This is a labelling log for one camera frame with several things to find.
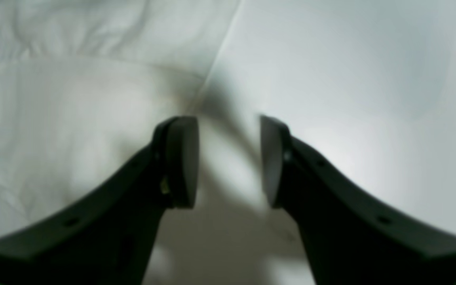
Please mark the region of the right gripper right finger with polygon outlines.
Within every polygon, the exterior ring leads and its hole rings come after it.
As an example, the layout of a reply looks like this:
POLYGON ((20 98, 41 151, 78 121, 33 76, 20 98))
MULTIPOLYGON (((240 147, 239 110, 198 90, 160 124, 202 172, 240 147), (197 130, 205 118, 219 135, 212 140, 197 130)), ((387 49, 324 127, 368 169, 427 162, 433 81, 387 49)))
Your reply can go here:
POLYGON ((456 235, 362 190, 261 115, 262 187, 296 222, 317 285, 456 285, 456 235))

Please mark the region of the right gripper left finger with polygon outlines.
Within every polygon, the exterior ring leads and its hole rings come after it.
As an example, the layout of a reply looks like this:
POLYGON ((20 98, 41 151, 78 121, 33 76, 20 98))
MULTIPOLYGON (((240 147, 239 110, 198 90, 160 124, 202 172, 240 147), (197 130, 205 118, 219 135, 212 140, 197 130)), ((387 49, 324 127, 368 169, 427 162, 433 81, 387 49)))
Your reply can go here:
POLYGON ((101 186, 0 238, 0 285, 140 285, 167 209, 192 209, 199 124, 175 116, 101 186))

